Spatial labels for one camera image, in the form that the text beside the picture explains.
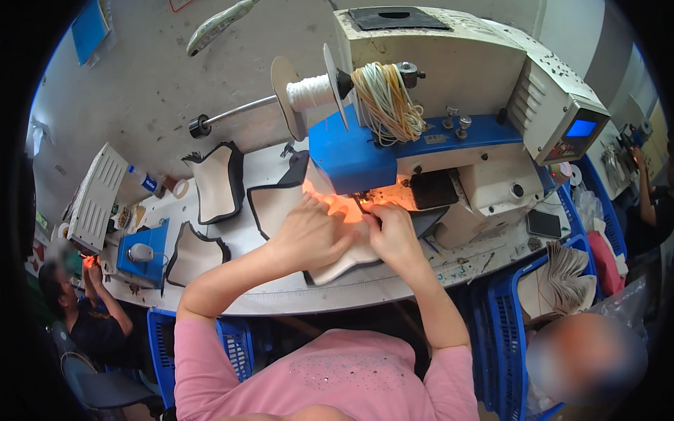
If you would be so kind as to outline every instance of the blue display screen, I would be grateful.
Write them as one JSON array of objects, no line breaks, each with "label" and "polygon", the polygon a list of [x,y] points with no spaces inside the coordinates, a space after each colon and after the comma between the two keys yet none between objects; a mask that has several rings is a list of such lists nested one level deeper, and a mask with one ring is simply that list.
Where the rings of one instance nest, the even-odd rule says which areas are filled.
[{"label": "blue display screen", "polygon": [[571,129],[566,133],[566,137],[586,137],[592,133],[596,126],[594,121],[576,120],[571,126]]}]

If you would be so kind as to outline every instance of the dark shirt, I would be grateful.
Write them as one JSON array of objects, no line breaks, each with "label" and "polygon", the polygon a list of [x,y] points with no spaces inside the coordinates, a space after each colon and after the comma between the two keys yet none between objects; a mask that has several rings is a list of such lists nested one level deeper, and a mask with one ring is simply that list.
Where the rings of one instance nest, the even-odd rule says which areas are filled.
[{"label": "dark shirt", "polygon": [[669,194],[669,187],[656,187],[650,202],[655,206],[655,226],[641,219],[638,205],[627,209],[625,245],[630,258],[658,247],[674,230],[674,197]]},{"label": "dark shirt", "polygon": [[78,310],[70,338],[87,357],[102,366],[140,368],[137,335],[125,337],[117,320],[102,309],[92,308],[87,298],[78,302]]}]

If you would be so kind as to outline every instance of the ruler marking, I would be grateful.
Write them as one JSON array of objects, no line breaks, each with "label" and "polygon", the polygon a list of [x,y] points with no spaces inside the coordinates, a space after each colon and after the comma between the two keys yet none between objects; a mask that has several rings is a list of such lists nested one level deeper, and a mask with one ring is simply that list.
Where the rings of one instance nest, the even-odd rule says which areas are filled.
[{"label": "ruler marking", "polygon": [[[479,255],[485,255],[487,253],[490,253],[494,250],[498,250],[500,248],[505,247],[505,245],[501,245],[498,247],[495,247],[490,250],[486,250],[480,253],[477,253],[472,256],[466,257],[466,259],[470,259],[475,256]],[[466,273],[461,274],[460,276],[456,276],[456,278],[449,278],[444,276],[444,273],[447,272],[448,270],[451,269],[456,269],[457,267],[460,267],[461,265],[458,264],[458,259],[450,262],[444,262],[436,266],[431,266],[433,269],[433,272],[436,276],[440,275],[441,273],[443,274],[442,280],[440,282],[444,285],[453,285],[455,281],[462,281],[465,280],[466,278],[468,279],[475,279],[475,275],[480,275],[479,273],[475,273],[474,275],[470,275],[471,272],[477,272],[477,271],[466,271]],[[274,292],[247,292],[243,296],[246,298],[252,298],[252,299],[259,299],[259,298],[264,298],[264,299],[273,299],[273,298],[288,298],[288,297],[302,297],[302,296],[313,296],[313,295],[320,295],[320,294],[327,294],[329,293],[330,290],[333,291],[345,291],[345,290],[352,290],[355,288],[366,288],[372,286],[372,284],[385,284],[388,280],[393,280],[395,278],[399,278],[397,275],[393,276],[386,276],[384,278],[379,278],[375,280],[367,280],[367,281],[362,281],[362,282],[355,282],[353,284],[347,284],[347,285],[335,285],[335,286],[321,286],[317,288],[308,288],[306,290],[295,290],[295,291],[274,291]]]}]

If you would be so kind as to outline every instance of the mobile phone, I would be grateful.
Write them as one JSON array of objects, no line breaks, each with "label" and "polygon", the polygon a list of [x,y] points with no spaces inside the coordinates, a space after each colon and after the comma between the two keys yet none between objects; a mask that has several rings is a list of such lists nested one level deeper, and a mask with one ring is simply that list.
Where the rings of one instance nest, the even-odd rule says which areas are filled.
[{"label": "mobile phone", "polygon": [[532,209],[526,215],[526,230],[529,234],[561,238],[559,216]]}]

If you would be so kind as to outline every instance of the small blue machine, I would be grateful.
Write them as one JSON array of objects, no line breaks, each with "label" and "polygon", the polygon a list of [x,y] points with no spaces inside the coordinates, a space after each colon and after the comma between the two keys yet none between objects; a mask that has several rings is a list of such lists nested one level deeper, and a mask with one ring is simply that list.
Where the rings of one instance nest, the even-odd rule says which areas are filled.
[{"label": "small blue machine", "polygon": [[[401,158],[522,143],[522,135],[510,121],[499,124],[496,115],[475,115],[470,116],[472,127],[465,140],[456,137],[455,129],[443,127],[444,118],[437,117],[426,120],[430,130],[424,132],[420,140],[384,147],[375,143],[369,128],[358,126],[352,104],[344,107],[344,111],[348,131],[338,112],[309,129],[309,156],[325,173],[338,195],[396,184],[398,160]],[[459,127],[459,118],[455,116],[452,119],[455,128]]]},{"label": "small blue machine", "polygon": [[[130,273],[131,275],[144,278],[155,289],[160,289],[162,285],[162,276],[164,275],[164,262],[166,257],[163,255],[166,246],[166,233],[169,229],[169,219],[165,219],[157,228],[136,232],[124,236],[119,241],[119,250],[117,253],[117,269]],[[135,244],[145,244],[152,247],[155,257],[147,262],[132,261],[127,257],[127,251]]]}]

